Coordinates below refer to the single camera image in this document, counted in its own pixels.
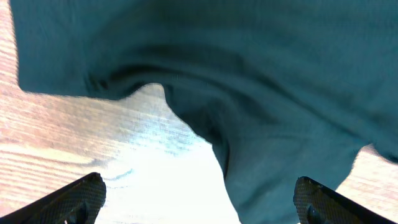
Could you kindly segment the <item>black t-shirt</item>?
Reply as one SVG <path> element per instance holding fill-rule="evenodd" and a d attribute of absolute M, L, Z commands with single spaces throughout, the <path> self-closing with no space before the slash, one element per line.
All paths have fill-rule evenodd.
<path fill-rule="evenodd" d="M 161 84 L 213 146 L 243 223 L 297 223 L 373 145 L 397 161 L 397 2 L 12 0 L 24 91 L 121 100 Z"/>

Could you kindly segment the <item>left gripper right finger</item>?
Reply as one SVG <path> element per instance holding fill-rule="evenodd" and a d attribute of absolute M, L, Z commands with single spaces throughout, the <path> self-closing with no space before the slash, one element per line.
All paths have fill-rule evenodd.
<path fill-rule="evenodd" d="M 306 176 L 293 201 L 301 224 L 396 224 Z"/>

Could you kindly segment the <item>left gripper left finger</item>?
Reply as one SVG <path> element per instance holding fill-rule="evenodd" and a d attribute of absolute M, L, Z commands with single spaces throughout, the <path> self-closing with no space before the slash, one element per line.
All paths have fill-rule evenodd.
<path fill-rule="evenodd" d="M 94 224 L 106 200 L 106 185 L 92 172 L 1 217 L 1 224 Z"/>

